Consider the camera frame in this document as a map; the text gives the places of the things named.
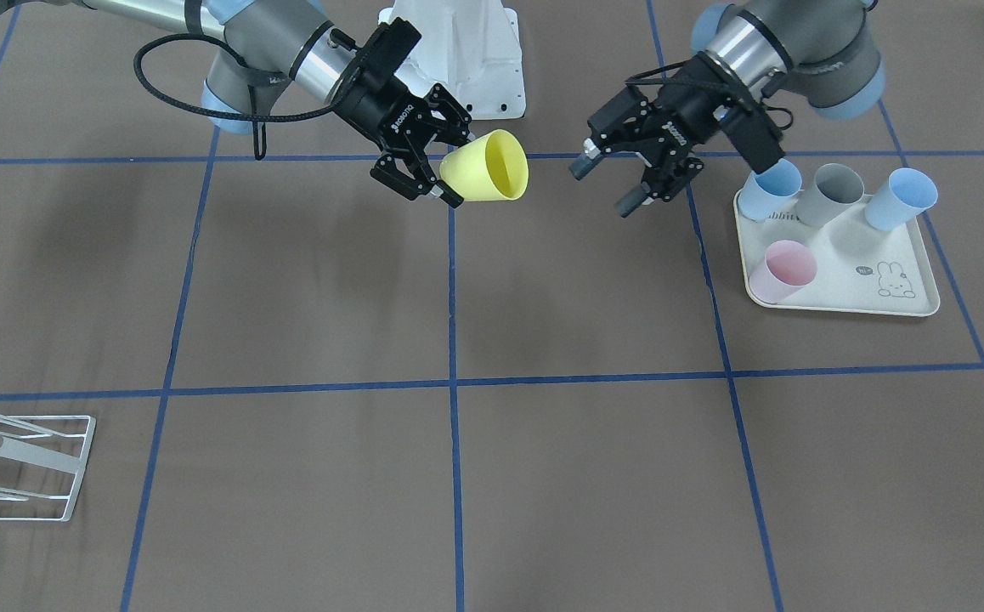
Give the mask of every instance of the robotic arm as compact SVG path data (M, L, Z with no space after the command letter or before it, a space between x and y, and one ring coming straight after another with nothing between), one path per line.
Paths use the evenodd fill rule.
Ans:
M25 1L0 0L0 14ZM212 112L218 127L251 132L251 119L268 120L262 113L297 82L379 147L382 155L371 177L408 199L431 195L452 207L462 202L457 191L435 177L425 149L433 142L469 143L470 116L441 85L421 98L394 76L421 40L406 20L380 25L368 42L357 46L316 0L42 1L73 1L162 30L225 42L237 57L217 53L201 94L201 107Z
M691 59L629 78L590 117L591 135L571 173L583 179L615 152L639 155L647 166L640 184L617 202L627 217L685 189L703 170L693 147L720 131L753 171L764 172L784 155L783 133L765 104L778 90L801 94L835 120L861 115L880 98L885 69L866 16L874 4L751 0L707 8L693 28ZM659 86L654 100L640 90L647 85Z

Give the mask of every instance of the white tray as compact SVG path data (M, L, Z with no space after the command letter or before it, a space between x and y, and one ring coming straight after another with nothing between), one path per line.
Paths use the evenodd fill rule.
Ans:
M740 195L738 191L733 197L733 216L737 219L745 293L765 309L930 317L942 306L917 219L892 232L874 229L862 216L869 201L866 195L823 228L798 220L796 197L757 222L738 212ZM764 249L779 240L799 241L810 248L817 260L817 276L779 303L761 302L749 289L749 274L764 259Z

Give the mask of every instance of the plastic cup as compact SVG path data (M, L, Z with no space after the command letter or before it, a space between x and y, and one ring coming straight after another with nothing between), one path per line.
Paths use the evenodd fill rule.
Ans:
M526 151L504 129L489 132L446 154L438 175L468 201L504 201L526 193Z
M862 177L842 163L826 163L813 174L813 184L802 191L795 203L803 224L822 228L862 199L866 186Z
M749 275L749 291L764 303L779 303L813 282L817 260L798 241L774 241Z
M753 221L763 221L768 214L783 208L802 189L802 173L788 159L761 174L752 172L738 196L738 210Z
M930 210L937 202L938 187L930 177L911 167L900 167L866 202L866 222L888 232Z

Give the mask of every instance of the blue joint cap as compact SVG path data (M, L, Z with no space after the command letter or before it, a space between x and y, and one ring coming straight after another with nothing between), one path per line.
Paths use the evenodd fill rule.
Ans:
M307 1L319 13L325 15L325 8L322 8L322 3L319 0ZM254 0L205 0L201 4L204 5L210 15L216 17L220 25L224 25L230 22L237 14L243 12L244 8L250 7L253 3Z
M209 89L208 82L206 82L204 87L201 87L201 107L220 112L239 112L218 98L217 95L212 92L212 89ZM212 121L212 124L216 125L217 128L223 129L224 132L228 132L229 134L239 134L240 136L247 136L247 134L250 134L254 128L254 125L251 125L250 121L240 121L237 119L217 119L215 116L210 116L209 121Z
M718 32L718 22L722 19L722 13L725 13L732 6L733 4L730 3L712 4L710 7L705 8L702 13L699 13L697 23L693 25L693 41L690 43L690 46L693 47L694 54L703 51L707 43L710 43L710 39L715 37L715 34Z
M843 100L834 107L813 107L819 116L833 121L846 121L860 116L862 113L874 108L877 100L881 100L881 94L885 92L885 62L884 60L877 65L877 72L870 78L869 82L862 85L858 93L853 94L847 100Z

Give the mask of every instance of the pink cup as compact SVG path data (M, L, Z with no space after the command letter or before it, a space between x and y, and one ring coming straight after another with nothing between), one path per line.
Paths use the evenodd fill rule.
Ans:
M749 291L764 303L779 303L813 282L817 260L798 241L774 241L749 275Z

